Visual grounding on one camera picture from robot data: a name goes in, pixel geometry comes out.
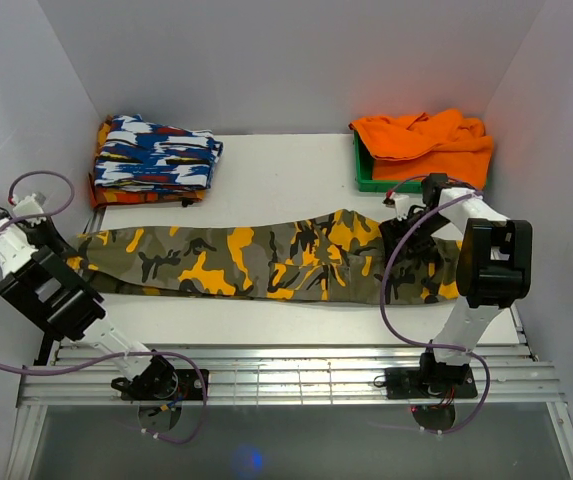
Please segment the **olive yellow camouflage trousers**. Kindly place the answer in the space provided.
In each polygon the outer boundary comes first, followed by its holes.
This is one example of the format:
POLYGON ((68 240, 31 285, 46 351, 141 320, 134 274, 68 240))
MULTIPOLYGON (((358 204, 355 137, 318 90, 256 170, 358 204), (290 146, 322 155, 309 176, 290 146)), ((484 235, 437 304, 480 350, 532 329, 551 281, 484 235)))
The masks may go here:
MULTIPOLYGON (((353 210, 255 227, 136 226, 80 234, 68 266, 101 293, 376 305, 386 262, 378 222, 353 210)), ((402 260, 390 305, 457 297, 462 246, 434 238, 442 263, 402 260)))

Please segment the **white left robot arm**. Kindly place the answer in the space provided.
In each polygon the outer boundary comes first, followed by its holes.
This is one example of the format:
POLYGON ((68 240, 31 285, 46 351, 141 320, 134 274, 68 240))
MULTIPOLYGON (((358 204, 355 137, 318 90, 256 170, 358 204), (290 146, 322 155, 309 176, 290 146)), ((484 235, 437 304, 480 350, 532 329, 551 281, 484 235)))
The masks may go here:
POLYGON ((52 339, 68 339, 112 355, 121 376, 111 387, 128 400, 166 400, 179 392, 169 361, 122 334, 103 297, 66 261, 74 249, 48 217, 6 222, 0 207, 0 296, 52 339))

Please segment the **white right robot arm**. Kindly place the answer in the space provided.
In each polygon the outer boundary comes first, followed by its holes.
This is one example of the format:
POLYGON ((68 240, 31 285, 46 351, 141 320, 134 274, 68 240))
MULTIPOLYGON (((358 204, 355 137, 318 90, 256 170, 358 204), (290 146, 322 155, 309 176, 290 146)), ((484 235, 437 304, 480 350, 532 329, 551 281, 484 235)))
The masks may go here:
POLYGON ((470 362, 472 351, 490 323, 524 298, 531 285, 533 229, 526 220, 496 212, 471 184, 445 173, 420 177, 422 202, 390 189, 384 199, 396 217, 380 226, 386 266, 379 303, 391 304, 396 288, 407 280, 394 267, 402 259, 425 260, 434 233, 451 224, 462 234, 455 269, 455 305, 437 336, 422 344, 415 368, 390 367, 383 387, 389 399, 474 399, 477 390, 470 362))

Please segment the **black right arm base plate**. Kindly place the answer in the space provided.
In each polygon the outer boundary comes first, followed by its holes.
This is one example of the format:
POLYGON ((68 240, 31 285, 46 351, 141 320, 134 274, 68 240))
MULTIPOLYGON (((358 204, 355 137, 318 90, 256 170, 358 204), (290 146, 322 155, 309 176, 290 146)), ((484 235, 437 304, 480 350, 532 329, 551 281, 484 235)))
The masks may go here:
POLYGON ((478 395, 469 366, 446 366, 429 372, 427 368, 387 368, 385 370, 386 396, 391 400, 448 397, 475 399, 478 395))

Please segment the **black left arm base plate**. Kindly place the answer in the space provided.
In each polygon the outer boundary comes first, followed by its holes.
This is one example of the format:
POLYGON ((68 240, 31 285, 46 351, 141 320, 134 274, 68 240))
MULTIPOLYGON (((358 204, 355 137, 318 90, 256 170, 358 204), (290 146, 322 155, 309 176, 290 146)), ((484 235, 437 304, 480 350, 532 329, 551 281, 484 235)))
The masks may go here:
POLYGON ((209 371, 201 369, 203 379, 194 370, 175 369, 173 372, 144 373, 132 380, 118 377, 111 381, 111 388, 128 401, 173 401, 203 399, 202 387, 208 388, 209 371))

